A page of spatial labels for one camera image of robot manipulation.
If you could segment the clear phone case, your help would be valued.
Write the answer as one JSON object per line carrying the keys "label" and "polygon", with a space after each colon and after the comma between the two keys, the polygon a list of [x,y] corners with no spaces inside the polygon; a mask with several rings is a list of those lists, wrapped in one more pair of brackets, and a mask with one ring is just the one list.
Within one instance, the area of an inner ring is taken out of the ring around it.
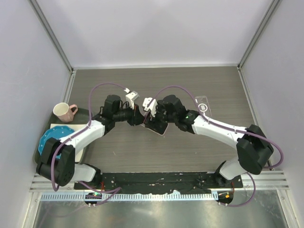
{"label": "clear phone case", "polygon": [[206,96],[196,96],[194,99],[199,111],[201,111],[204,115],[211,117],[212,114],[208,98]]}

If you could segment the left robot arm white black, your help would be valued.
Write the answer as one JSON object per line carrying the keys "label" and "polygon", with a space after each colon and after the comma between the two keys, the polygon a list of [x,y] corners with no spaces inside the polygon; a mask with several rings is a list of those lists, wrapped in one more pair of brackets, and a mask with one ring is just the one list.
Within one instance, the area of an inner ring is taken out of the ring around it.
{"label": "left robot arm white black", "polygon": [[109,133],[117,122],[126,121],[131,126],[142,124],[144,116],[135,104],[138,96],[135,91],[128,93],[124,107],[119,96],[109,95],[102,112],[95,115],[85,127],[60,139],[47,139],[38,160],[37,174],[62,187],[71,181],[82,181],[90,189],[97,189],[101,184],[100,169],[89,164],[76,163],[76,154]]}

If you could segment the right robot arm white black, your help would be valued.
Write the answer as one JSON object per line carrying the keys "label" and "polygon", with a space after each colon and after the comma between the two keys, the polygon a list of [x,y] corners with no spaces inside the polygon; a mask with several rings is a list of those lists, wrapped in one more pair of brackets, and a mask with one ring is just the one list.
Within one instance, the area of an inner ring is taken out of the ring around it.
{"label": "right robot arm white black", "polygon": [[259,175],[274,152],[260,127],[237,127],[213,120],[198,111],[186,109],[175,95],[162,100],[145,98],[143,110],[147,117],[143,124],[159,135],[164,135],[168,124],[175,124],[181,131],[203,135],[220,141],[237,151],[237,156],[224,161],[216,169],[213,179],[224,188],[232,179],[244,173]]}

